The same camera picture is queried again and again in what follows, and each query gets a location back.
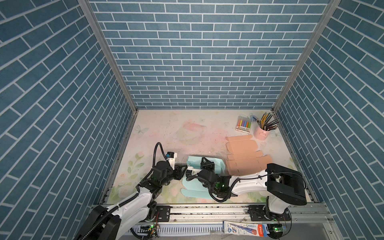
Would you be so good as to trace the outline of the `light blue paper box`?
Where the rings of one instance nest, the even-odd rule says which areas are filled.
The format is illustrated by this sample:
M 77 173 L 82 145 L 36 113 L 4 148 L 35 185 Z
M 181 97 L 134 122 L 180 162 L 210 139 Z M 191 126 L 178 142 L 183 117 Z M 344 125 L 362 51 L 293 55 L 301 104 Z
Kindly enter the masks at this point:
M 215 163 L 215 171 L 209 172 L 201 170 L 202 157 L 189 156 L 187 159 L 188 169 L 183 177 L 183 186 L 181 189 L 185 197 L 213 200 L 210 195 L 210 186 L 213 186 L 214 181 L 226 171 L 226 165 L 222 159 L 205 157 Z

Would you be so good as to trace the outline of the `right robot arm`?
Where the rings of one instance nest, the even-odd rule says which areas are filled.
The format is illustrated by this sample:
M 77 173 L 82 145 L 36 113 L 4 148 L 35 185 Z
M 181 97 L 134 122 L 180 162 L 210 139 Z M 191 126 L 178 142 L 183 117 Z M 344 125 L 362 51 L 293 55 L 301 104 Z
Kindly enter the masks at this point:
M 250 192 L 268 192 L 263 207 L 264 218 L 280 220 L 288 213 L 288 207 L 305 206 L 306 183 L 303 175 L 278 164 L 267 164 L 267 168 L 258 173 L 245 176 L 220 176 L 215 173 L 213 162 L 202 159 L 201 168 L 188 167 L 186 180 L 198 180 L 208 190 L 210 197 L 223 203 L 231 197 Z

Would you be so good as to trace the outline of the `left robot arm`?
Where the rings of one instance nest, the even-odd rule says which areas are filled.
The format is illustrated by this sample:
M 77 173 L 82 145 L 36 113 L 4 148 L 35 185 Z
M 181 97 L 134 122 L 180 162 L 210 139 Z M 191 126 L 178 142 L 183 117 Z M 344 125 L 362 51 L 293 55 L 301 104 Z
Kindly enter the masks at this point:
M 172 180 L 181 180 L 187 167 L 186 164 L 171 166 L 168 160 L 159 161 L 151 174 L 136 186 L 135 193 L 113 206 L 96 206 L 74 239 L 118 240 L 137 223 L 152 220 L 157 207 L 155 199 L 163 186 Z

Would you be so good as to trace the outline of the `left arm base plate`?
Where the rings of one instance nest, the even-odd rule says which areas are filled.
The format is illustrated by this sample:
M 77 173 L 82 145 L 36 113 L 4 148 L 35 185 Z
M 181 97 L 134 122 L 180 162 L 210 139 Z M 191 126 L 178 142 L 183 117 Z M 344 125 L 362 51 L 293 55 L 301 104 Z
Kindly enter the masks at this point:
M 145 218 L 145 222 L 169 222 L 171 215 L 170 206 L 152 206 Z

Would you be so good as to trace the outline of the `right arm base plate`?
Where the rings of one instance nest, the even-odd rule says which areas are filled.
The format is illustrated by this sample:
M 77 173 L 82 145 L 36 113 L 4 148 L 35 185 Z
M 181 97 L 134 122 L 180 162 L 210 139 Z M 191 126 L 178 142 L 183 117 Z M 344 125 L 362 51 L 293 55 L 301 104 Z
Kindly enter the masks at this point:
M 275 214 L 267 209 L 266 205 L 249 205 L 247 214 L 250 215 L 251 221 L 275 221 L 284 222 L 292 219 L 289 209 L 286 209 L 283 214 Z

